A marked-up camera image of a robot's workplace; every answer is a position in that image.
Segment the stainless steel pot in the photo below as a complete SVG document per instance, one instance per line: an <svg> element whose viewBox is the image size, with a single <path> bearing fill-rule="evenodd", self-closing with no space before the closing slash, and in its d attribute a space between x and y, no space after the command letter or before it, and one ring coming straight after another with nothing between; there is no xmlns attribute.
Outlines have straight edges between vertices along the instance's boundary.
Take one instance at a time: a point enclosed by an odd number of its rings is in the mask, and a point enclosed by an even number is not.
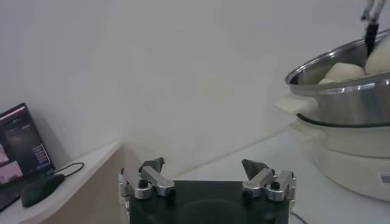
<svg viewBox="0 0 390 224"><path fill-rule="evenodd" d="M389 34L390 30L379 33L377 43ZM390 72L348 82L317 85L337 62L364 67L366 59L364 40L353 41L318 56L287 75L286 83L292 94L276 106L318 125L390 125Z"/></svg>

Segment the pot rim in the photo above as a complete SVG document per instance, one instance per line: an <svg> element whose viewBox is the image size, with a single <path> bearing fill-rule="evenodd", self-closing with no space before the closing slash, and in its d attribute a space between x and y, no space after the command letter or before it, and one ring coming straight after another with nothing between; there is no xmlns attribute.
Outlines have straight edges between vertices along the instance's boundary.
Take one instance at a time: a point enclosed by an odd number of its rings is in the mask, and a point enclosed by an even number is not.
<svg viewBox="0 0 390 224"><path fill-rule="evenodd" d="M377 35L377 39L383 39L387 35L390 35L390 29L381 31ZM353 48L355 46L359 46L364 44L364 39L355 40L344 44L340 47L337 47L334 50L330 50L324 54L317 56L316 58L302 64L298 68L292 70L285 78L285 82L290 86L291 89L294 90L302 90L306 93L312 91L312 93L316 94L337 94L337 93L346 93L351 91L359 91L368 88L375 88L377 86L386 86L390 85L390 71L385 71L379 74L371 74L365 78L353 79L346 82L341 83L328 83L324 85L317 84L309 84L309 85L300 85L300 84L292 84L291 80L300 72L304 71L306 68L309 68L311 65L323 60L324 58L329 58L336 55L340 51L344 51L345 49Z"/></svg>

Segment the white table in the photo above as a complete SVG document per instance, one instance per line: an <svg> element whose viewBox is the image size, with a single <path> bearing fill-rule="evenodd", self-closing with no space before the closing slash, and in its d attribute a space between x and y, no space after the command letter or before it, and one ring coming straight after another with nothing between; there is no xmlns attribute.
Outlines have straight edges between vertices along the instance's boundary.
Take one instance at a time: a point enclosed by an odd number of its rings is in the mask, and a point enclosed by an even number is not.
<svg viewBox="0 0 390 224"><path fill-rule="evenodd" d="M288 132L236 152L175 180L247 180L242 159L264 162L277 172L292 170L297 175L297 200L293 211L310 224L390 223L390 203L371 199L330 181L314 166L310 153ZM300 223L291 217L290 223Z"/></svg>
<svg viewBox="0 0 390 224"><path fill-rule="evenodd" d="M56 213L119 149L118 142L113 142L101 149L75 159L71 163L84 162L85 166L68 177L48 198L29 207L23 208L21 200L16 201L6 210L0 212L1 224L40 223Z"/></svg>

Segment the black cable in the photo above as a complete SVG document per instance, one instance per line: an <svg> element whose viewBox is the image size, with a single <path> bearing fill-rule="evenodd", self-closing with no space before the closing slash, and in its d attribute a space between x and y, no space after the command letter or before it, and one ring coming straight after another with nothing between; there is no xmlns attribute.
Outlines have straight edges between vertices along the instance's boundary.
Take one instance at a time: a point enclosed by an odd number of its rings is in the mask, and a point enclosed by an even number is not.
<svg viewBox="0 0 390 224"><path fill-rule="evenodd" d="M295 216L297 219L299 219L303 224L309 224L306 222L300 215L296 214L295 212L291 211L291 215Z"/></svg>
<svg viewBox="0 0 390 224"><path fill-rule="evenodd" d="M71 173L65 175L65 178L66 178L66 177L69 177L69 176L71 176L71 175L77 173L77 172L80 171L81 169L83 169L83 167L84 167L85 164L84 164L83 162L72 163L72 164L67 165L67 166L64 167L64 168L61 168L61 169L59 169L59 170L55 170L55 171L49 173L49 175L53 175L53 174L55 174L55 173L61 172L61 171L65 170L65 169L67 169L67 168L69 168L69 167L71 167L71 166L75 166L75 165L81 165L81 166L80 166L77 170L75 170L75 171L73 171L73 172L71 172Z"/></svg>

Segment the laptop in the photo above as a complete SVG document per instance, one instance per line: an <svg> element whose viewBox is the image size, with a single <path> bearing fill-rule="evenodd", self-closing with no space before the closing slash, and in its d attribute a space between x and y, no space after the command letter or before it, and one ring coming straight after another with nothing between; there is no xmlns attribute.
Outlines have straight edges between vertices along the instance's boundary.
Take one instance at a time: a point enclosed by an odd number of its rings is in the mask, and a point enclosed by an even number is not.
<svg viewBox="0 0 390 224"><path fill-rule="evenodd" d="M0 114L0 212L19 199L25 185L50 170L54 165L27 105Z"/></svg>

